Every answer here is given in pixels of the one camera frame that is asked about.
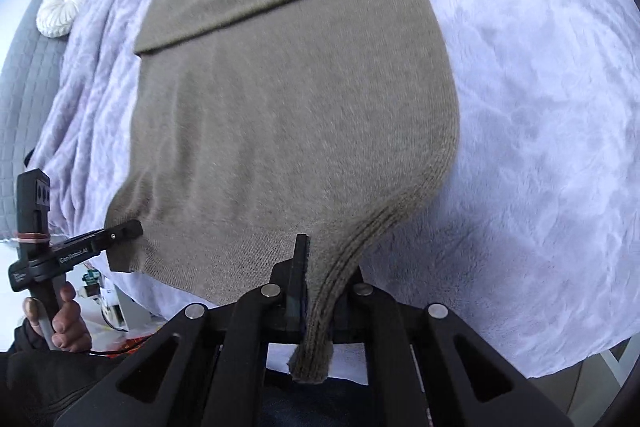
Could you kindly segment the person's left hand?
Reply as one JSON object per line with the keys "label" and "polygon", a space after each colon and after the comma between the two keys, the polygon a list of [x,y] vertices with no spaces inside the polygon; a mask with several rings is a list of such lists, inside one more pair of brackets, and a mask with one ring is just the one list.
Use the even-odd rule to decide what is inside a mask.
{"label": "person's left hand", "polygon": [[52,343],[66,352],[89,352],[92,339],[88,327],[81,316],[81,309],[75,300],[76,291],[70,282],[60,288],[61,309],[51,322]]}

